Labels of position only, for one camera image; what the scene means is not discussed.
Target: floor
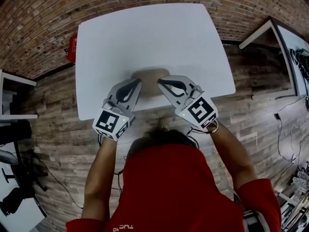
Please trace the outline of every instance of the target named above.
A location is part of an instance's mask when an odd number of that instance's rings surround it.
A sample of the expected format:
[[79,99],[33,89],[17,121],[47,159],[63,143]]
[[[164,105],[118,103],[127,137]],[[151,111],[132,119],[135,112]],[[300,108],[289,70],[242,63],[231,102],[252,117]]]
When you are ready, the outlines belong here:
[[[299,142],[303,141],[301,161],[299,162],[297,158],[295,164],[290,167],[290,163],[278,154],[280,123],[275,119],[274,113],[284,105],[295,102],[297,98],[277,101],[251,99],[253,94],[290,87],[281,57],[268,50],[253,47],[239,50],[237,46],[225,45],[225,51],[237,91],[234,95],[213,99],[219,110],[219,120],[244,144],[258,176],[269,178],[275,190],[282,191],[297,164],[301,164],[307,158],[309,115],[305,109],[305,101],[304,99],[297,101],[280,112],[283,123],[280,139],[281,154],[289,159],[292,154],[297,155]],[[22,89],[18,95],[18,103],[21,104],[19,109],[23,112],[35,112],[39,115],[38,119],[31,121],[32,138],[19,142],[20,151],[34,146],[35,152],[52,174],[67,188],[75,202],[83,206],[84,184],[98,151],[98,141],[97,134],[92,129],[92,121],[78,119],[75,68],[47,77],[39,81],[36,87]],[[158,118],[166,118],[171,128],[181,131],[188,129],[188,124],[176,117],[173,110],[165,108],[136,113],[136,121],[119,140],[116,171],[123,168],[124,156],[130,144],[146,130],[155,126]],[[199,141],[219,190],[224,195],[232,197],[227,189],[228,185],[231,185],[231,178],[210,137],[199,134],[195,134],[194,137]],[[48,190],[43,192],[36,186],[38,199],[56,228],[65,231],[65,223],[78,218],[82,210],[73,203],[68,193],[52,176],[49,175],[41,180]],[[116,177],[113,186],[117,187]],[[117,208],[118,198],[119,192],[112,190],[111,213]],[[56,231],[56,228],[47,218],[37,226],[42,232]]]

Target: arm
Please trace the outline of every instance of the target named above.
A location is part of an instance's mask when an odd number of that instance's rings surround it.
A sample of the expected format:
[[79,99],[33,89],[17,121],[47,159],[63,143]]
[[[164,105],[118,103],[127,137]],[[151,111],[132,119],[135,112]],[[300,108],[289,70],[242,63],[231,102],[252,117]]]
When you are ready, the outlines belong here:
[[[214,130],[213,125],[207,127],[209,131]],[[233,179],[234,189],[243,184],[257,179],[254,166],[250,157],[240,141],[219,122],[219,129],[211,134],[211,138],[217,151]]]
[[116,141],[104,138],[86,180],[82,218],[97,219],[104,223],[110,219],[109,199],[116,147]]

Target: black chair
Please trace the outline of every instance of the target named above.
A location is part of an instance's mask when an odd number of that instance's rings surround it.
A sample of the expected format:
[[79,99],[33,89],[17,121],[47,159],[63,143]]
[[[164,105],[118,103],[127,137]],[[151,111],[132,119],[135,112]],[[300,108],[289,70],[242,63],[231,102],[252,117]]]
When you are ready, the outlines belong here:
[[11,213],[15,213],[20,206],[23,199],[35,198],[35,191],[32,186],[33,182],[36,182],[38,186],[47,191],[47,187],[43,187],[39,182],[38,177],[48,176],[48,173],[42,171],[34,171],[35,166],[33,159],[38,156],[33,150],[26,151],[29,154],[29,164],[24,165],[18,149],[17,140],[31,137],[31,128],[28,121],[21,121],[12,123],[11,126],[0,127],[0,144],[7,144],[14,142],[16,157],[4,150],[0,150],[0,161],[10,164],[13,174],[6,174],[2,169],[2,174],[7,183],[10,179],[15,179],[19,188],[14,188],[10,194],[0,202],[0,209],[4,215],[8,216]]
[[[16,146],[15,148],[16,148],[16,151],[18,152],[17,158],[20,158],[18,146],[17,147]],[[8,152],[3,153],[3,150],[0,150],[0,160],[1,161],[3,161],[3,157],[2,157],[3,154],[5,154],[5,159],[6,160],[8,159],[7,153]],[[33,152],[32,149],[28,150],[26,153],[30,154],[30,164],[28,167],[25,167],[25,165],[23,165],[21,158],[16,159],[15,156],[12,154],[11,157],[13,156],[18,162],[18,164],[16,165],[11,165],[13,175],[6,174],[4,169],[2,168],[2,174],[6,182],[9,183],[10,179],[15,179],[19,186],[19,188],[14,188],[10,192],[10,194],[6,196],[2,202],[0,202],[0,209],[4,213],[5,216],[10,215],[11,213],[15,213],[23,199],[28,199],[28,198],[36,199],[35,191],[32,186],[33,182],[36,182],[43,191],[47,191],[47,187],[42,186],[42,184],[38,180],[38,177],[48,176],[48,173],[45,173],[45,172],[36,173],[34,171],[33,159],[37,158],[38,156]],[[15,163],[15,160],[13,160],[12,158],[9,160],[9,162]]]

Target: white table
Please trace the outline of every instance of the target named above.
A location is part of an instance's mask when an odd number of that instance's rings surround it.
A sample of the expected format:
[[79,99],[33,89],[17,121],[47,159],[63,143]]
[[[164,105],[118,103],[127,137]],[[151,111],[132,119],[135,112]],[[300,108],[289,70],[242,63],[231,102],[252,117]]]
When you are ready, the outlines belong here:
[[[217,30],[202,4],[158,4],[83,22],[78,29],[76,95],[80,120],[93,119],[115,84],[140,70],[185,75],[211,97],[235,93]],[[135,111],[168,106],[140,98]]]
[[245,48],[248,44],[253,42],[267,30],[272,29],[276,39],[281,48],[284,61],[289,73],[291,89],[278,91],[274,93],[261,94],[252,96],[254,100],[262,100],[265,98],[283,98],[288,96],[302,96],[306,94],[307,82],[303,80],[302,75],[299,71],[299,68],[292,61],[290,55],[290,49],[306,49],[309,51],[309,44],[305,41],[304,37],[297,33],[295,30],[287,26],[286,24],[270,18],[264,25],[262,25],[257,31],[250,35],[244,42],[239,45],[240,49]]
[[33,114],[33,115],[11,115],[10,113],[6,114],[6,112],[2,110],[2,105],[5,103],[4,100],[3,100],[3,97],[5,95],[16,95],[16,92],[3,90],[4,79],[9,79],[9,80],[12,80],[12,81],[16,81],[16,82],[19,82],[19,83],[28,84],[28,85],[32,85],[32,86],[36,86],[36,84],[37,84],[37,82],[33,82],[33,81],[25,79],[25,78],[21,78],[21,77],[18,77],[18,76],[14,76],[14,75],[5,73],[5,72],[2,71],[2,69],[0,69],[0,121],[38,118],[37,114]]

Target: red shirt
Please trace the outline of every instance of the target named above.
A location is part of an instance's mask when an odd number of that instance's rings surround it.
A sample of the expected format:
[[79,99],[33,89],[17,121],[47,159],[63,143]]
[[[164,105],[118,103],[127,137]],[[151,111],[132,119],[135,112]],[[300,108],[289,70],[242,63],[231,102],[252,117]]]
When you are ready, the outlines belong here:
[[[66,224],[68,232],[244,231],[242,208],[219,192],[204,155],[192,146],[140,151],[126,161],[123,175],[120,203],[105,228],[98,220],[76,219]],[[236,192],[246,209],[263,214],[271,232],[280,231],[270,180],[251,181]]]

